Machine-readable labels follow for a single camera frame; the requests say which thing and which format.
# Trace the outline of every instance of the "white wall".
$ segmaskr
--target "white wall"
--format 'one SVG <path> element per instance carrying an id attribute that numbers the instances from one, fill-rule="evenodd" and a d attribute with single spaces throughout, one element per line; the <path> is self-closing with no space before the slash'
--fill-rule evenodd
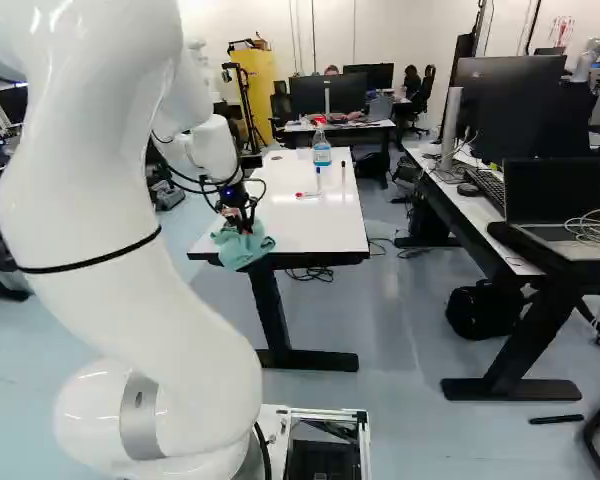
<path id="1" fill-rule="evenodd" d="M 292 75 L 296 67 L 302 73 L 313 72 L 311 0 L 179 2 L 185 31 L 208 41 L 206 54 L 218 71 L 220 64 L 228 60 L 229 41 L 254 37 L 259 31 L 273 46 L 280 79 Z M 494 0 L 489 3 L 486 27 L 492 14 L 493 21 L 488 42 L 483 38 L 483 45 L 487 44 L 486 55 L 522 53 L 536 2 Z M 315 0 L 314 8 L 318 72 L 329 64 L 341 67 L 350 63 L 393 62 L 397 86 L 402 83 L 406 65 L 413 63 L 422 72 L 427 64 L 433 63 L 438 68 L 438 76 L 429 102 L 429 115 L 423 122 L 431 126 L 439 123 L 456 37 L 471 30 L 477 0 Z M 553 46 L 549 33 L 557 16 L 572 16 L 576 20 L 567 50 L 569 63 L 573 64 L 586 40 L 600 36 L 600 0 L 543 0 L 531 52 L 537 47 Z M 233 86 L 220 91 L 226 98 L 237 98 Z"/>

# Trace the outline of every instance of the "blue-gray floor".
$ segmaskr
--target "blue-gray floor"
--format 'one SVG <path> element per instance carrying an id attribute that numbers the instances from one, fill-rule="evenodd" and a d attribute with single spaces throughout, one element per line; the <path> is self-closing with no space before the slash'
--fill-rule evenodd
<path id="1" fill-rule="evenodd" d="M 406 226 L 404 206 L 387 203 L 393 193 L 360 182 L 371 236 L 392 236 Z M 204 202 L 194 197 L 161 215 L 169 249 L 185 280 L 254 347 L 264 347 L 247 278 L 186 259 L 187 248 L 212 219 Z M 590 345 L 590 330 L 582 319 L 574 315 L 531 375 L 572 379 L 584 401 L 448 403 L 439 380 L 482 375 L 503 343 L 466 342 L 444 317 L 451 290 L 474 283 L 481 272 L 459 249 L 410 261 L 397 259 L 396 253 L 389 247 L 386 256 L 338 268 L 330 285 L 279 275 L 294 346 L 356 352 L 361 370 L 267 371 L 265 401 L 369 410 L 377 480 L 595 478 L 578 441 L 581 425 L 527 424 L 530 417 L 590 413 L 600 405 L 600 350 Z M 230 302 L 226 292 L 232 292 Z M 24 304 L 0 301 L 0 479 L 101 478 L 68 459 L 51 432 L 55 393 L 66 377 L 96 357 L 35 297 Z"/>

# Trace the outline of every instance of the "teal cloth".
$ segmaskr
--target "teal cloth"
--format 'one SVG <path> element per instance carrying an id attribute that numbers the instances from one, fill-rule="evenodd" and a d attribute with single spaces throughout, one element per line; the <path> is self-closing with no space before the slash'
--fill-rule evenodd
<path id="1" fill-rule="evenodd" d="M 264 226 L 259 220 L 253 224 L 252 235 L 241 235 L 235 227 L 224 226 L 211 238 L 220 247 L 220 262 L 229 270 L 240 270 L 264 257 L 276 246 L 276 241 L 264 234 Z"/>

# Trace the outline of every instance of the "water bottle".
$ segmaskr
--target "water bottle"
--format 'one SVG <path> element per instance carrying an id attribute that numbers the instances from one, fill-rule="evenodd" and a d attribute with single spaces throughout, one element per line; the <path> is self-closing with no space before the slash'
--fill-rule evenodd
<path id="1" fill-rule="evenodd" d="M 331 144 L 327 142 L 327 136 L 321 126 L 313 136 L 313 163 L 316 167 L 331 165 Z"/>

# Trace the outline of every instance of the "white desk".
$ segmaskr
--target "white desk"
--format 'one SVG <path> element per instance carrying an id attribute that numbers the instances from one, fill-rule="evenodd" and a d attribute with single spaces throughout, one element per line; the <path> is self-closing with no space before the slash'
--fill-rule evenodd
<path id="1" fill-rule="evenodd" d="M 585 284 L 582 280 L 585 275 L 579 272 L 547 275 L 529 264 L 521 255 L 487 233 L 491 222 L 502 222 L 503 218 L 486 198 L 459 195 L 457 185 L 448 185 L 431 173 L 434 161 L 424 158 L 421 150 L 408 149 L 407 152 L 423 169 L 418 189 L 426 203 L 418 208 L 424 209 L 420 210 L 424 212 L 422 215 L 430 216 L 429 223 L 437 216 L 438 221 L 456 234 L 485 275 L 500 288 L 515 291 L 532 283 L 537 290 L 531 307 L 515 326 L 484 377 L 443 379 L 441 387 L 445 397 L 452 401 L 580 400 L 582 395 L 573 382 L 526 379 L 524 375 L 549 347 L 572 311 L 586 311 L 582 295 L 600 293 L 600 276 L 588 273 L 588 283 Z M 465 152 L 455 157 L 471 166 L 478 166 L 478 160 Z M 414 244 L 426 243 L 418 237 L 407 238 L 404 243 L 411 241 Z"/>
<path id="2" fill-rule="evenodd" d="M 257 352 L 264 368 L 342 372 L 359 368 L 358 356 L 352 353 L 295 350 L 291 346 L 275 277 L 275 270 L 356 265 L 369 258 L 351 153 L 348 148 L 334 148 L 332 159 L 333 165 L 322 169 L 323 194 L 319 198 L 296 198 L 298 192 L 316 191 L 316 170 L 309 149 L 269 152 L 262 168 L 254 172 L 255 178 L 267 183 L 256 218 L 276 241 L 268 255 L 244 269 L 269 346 Z M 262 192 L 258 183 L 246 185 L 253 196 Z M 218 247 L 210 234 L 223 225 L 224 219 L 218 218 L 191 248 L 189 259 L 220 265 Z"/>
<path id="3" fill-rule="evenodd" d="M 325 131 L 328 130 L 365 130 L 365 129 L 382 129 L 382 128 L 395 128 L 396 124 L 392 120 L 380 120 L 373 123 L 365 122 L 349 122 L 342 125 L 330 125 L 324 126 Z M 287 122 L 284 126 L 285 133 L 298 133 L 298 132 L 315 132 L 318 127 L 313 126 L 309 122 L 302 122 L 299 125 L 294 122 Z"/>
<path id="4" fill-rule="evenodd" d="M 310 149 L 273 151 L 264 157 L 263 167 L 254 172 L 254 178 L 267 182 L 267 194 L 256 208 L 256 218 L 263 223 L 266 234 L 276 241 L 271 254 L 368 254 L 349 149 L 332 149 L 333 165 L 323 168 L 321 173 L 324 194 L 298 200 L 296 193 L 316 191 L 317 176 L 312 158 Z M 346 165 L 344 190 L 342 161 Z M 259 183 L 247 182 L 246 187 L 253 196 L 262 192 Z M 220 230 L 223 224 L 224 219 L 218 217 L 189 251 L 189 258 L 200 259 L 203 255 L 206 259 L 210 254 L 217 254 L 218 247 L 210 234 Z"/>
<path id="5" fill-rule="evenodd" d="M 408 149 L 408 152 L 423 169 L 426 171 L 433 169 L 435 161 L 424 158 L 422 156 L 423 152 L 419 149 L 411 148 Z M 459 152 L 454 158 L 473 167 L 478 165 L 484 166 L 480 160 L 473 158 L 466 151 Z M 494 172 L 494 174 L 500 179 L 504 178 L 501 172 Z M 482 234 L 493 250 L 498 253 L 507 265 L 509 265 L 513 273 L 520 276 L 537 276 L 545 274 L 535 265 L 529 264 L 524 259 L 520 258 L 519 254 L 502 245 L 498 240 L 487 233 L 487 226 L 490 223 L 503 221 L 502 215 L 489 200 L 484 197 L 463 197 L 458 194 L 457 185 L 448 185 L 435 175 L 431 175 L 430 178 L 439 186 L 440 190 L 445 193 L 449 200 L 453 202 L 460 213 Z"/>

